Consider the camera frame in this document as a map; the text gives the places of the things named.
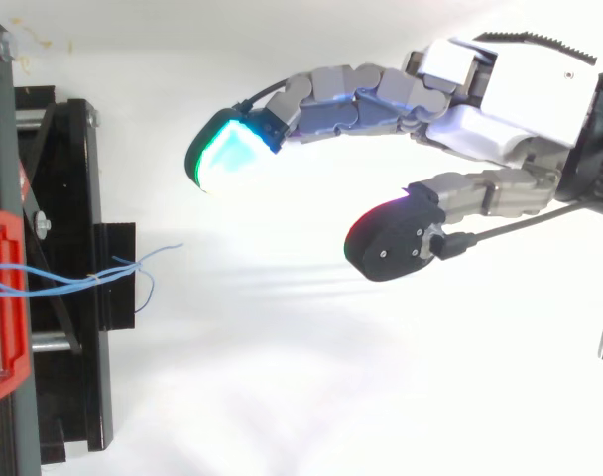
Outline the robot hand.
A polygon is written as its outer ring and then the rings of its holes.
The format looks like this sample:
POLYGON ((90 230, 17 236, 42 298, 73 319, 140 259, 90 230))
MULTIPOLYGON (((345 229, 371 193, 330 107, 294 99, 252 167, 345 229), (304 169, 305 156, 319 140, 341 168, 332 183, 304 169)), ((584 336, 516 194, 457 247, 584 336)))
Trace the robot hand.
POLYGON ((595 58, 552 39, 487 33, 442 39, 401 68, 320 67, 216 112, 184 158, 207 193, 229 186, 288 141, 407 134, 420 144, 490 164, 409 184, 366 212, 344 242, 347 261, 385 282, 472 245, 446 225, 471 215, 534 215, 554 199, 564 164, 596 96, 595 58))

